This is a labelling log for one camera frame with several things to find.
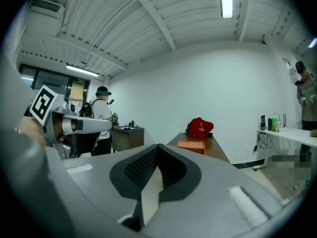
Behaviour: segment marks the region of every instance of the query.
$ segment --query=white table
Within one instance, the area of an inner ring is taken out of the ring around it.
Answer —
[[[281,138],[290,139],[298,143],[317,148],[317,138],[311,137],[311,132],[308,130],[285,127],[280,132],[273,132],[267,129],[266,130],[257,129],[257,131],[265,133],[265,134],[281,137]],[[266,149],[264,163],[262,165],[254,166],[253,169],[256,170],[256,169],[265,167],[268,163],[268,159],[269,159],[269,150]]]

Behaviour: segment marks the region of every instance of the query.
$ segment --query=green bottle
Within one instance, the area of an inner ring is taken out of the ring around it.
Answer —
[[[273,118],[272,118],[272,131],[276,132],[276,122],[278,120],[278,116],[276,111],[274,112]]]

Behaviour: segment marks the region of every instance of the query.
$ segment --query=ceiling light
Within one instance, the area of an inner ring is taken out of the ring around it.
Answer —
[[[221,16],[223,18],[232,18],[233,1],[221,0]]]
[[[31,81],[34,80],[33,78],[28,78],[28,77],[21,77],[21,78],[26,79],[26,80],[31,80]]]
[[[314,38],[312,43],[308,46],[309,48],[313,48],[317,43],[317,38]]]
[[[94,77],[98,77],[99,76],[99,74],[97,74],[97,73],[93,73],[93,72],[87,71],[85,69],[76,68],[76,67],[73,67],[73,66],[70,66],[70,65],[66,65],[66,68],[74,70],[74,71],[77,71],[77,72],[81,72],[81,73],[84,73],[84,74],[88,74],[88,75],[91,75],[91,76],[94,76]]]

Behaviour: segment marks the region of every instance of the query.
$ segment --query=white ceiling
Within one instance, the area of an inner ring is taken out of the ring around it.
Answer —
[[[26,35],[20,60],[83,66],[112,78],[134,62],[215,41],[263,43],[272,34],[301,54],[314,38],[288,0],[233,0],[232,19],[220,0],[50,0],[63,5],[62,32]]]

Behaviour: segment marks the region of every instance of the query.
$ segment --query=person wearing cap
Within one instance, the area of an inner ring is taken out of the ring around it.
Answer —
[[[297,86],[297,99],[302,106],[302,129],[317,129],[317,87],[313,77],[307,72],[302,61],[295,64],[296,71],[301,80],[295,82]],[[310,147],[302,145],[300,150],[300,161],[306,160]]]
[[[108,89],[104,86],[98,87],[96,97],[90,103],[92,105],[93,118],[105,119],[111,122],[117,121],[116,117],[112,117],[108,108],[108,99],[111,95]],[[98,146],[92,151],[91,155],[102,155],[111,153],[110,132],[103,131],[99,135]]]

